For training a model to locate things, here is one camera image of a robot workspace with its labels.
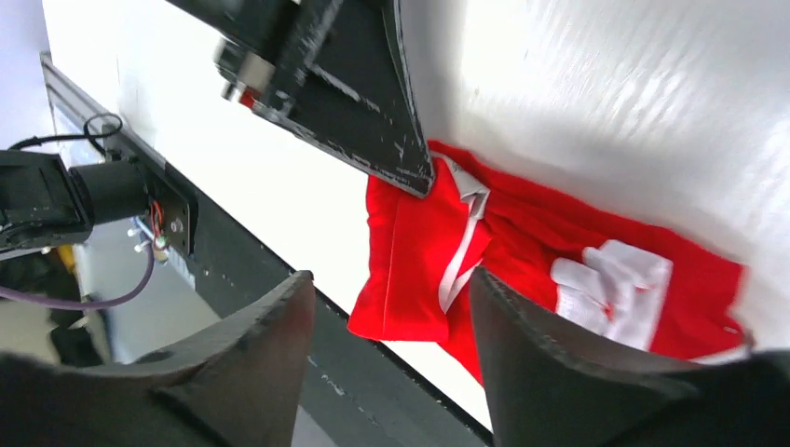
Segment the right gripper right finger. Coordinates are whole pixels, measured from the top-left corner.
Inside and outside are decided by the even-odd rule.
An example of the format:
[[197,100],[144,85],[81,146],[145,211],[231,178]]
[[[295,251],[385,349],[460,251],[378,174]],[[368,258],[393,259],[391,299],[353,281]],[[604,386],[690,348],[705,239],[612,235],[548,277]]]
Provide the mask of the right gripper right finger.
[[610,341],[484,268],[470,308],[497,446],[785,446],[789,354],[717,365]]

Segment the aluminium frame rail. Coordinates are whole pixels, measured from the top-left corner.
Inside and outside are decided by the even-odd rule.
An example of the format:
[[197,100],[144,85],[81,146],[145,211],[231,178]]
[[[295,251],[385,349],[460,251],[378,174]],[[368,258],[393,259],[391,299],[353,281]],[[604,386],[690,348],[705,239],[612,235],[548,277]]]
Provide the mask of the aluminium frame rail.
[[90,133],[103,149],[94,149],[96,153],[138,158],[153,171],[166,171],[165,159],[131,129],[125,118],[121,118],[120,131],[101,137],[118,126],[118,118],[107,116],[109,111],[58,69],[48,52],[42,52],[39,59],[56,134],[82,134],[83,126],[88,124]]

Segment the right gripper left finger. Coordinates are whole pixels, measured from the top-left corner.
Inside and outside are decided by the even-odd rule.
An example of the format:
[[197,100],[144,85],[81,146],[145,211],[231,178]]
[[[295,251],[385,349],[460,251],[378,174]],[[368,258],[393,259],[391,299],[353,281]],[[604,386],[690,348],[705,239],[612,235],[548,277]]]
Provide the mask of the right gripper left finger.
[[288,446],[313,333],[313,277],[131,364],[1,357],[5,446]]

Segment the red underwear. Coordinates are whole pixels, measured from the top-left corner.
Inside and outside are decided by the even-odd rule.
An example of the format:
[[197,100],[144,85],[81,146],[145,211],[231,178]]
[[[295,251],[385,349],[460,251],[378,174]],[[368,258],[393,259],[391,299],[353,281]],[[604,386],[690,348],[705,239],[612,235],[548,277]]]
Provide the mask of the red underwear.
[[468,151],[429,147],[437,176],[427,196],[368,182],[370,275],[352,333],[434,342],[478,376],[470,279],[482,267],[619,344],[700,363],[745,355],[730,314],[740,264],[670,229],[489,168]]

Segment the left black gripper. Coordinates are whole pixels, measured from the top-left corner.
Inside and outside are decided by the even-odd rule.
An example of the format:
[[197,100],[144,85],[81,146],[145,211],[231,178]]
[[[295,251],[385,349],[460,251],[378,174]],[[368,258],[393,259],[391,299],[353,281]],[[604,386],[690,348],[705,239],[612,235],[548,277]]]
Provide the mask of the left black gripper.
[[414,196],[435,173],[405,58],[399,1],[172,1],[221,33],[242,104]]

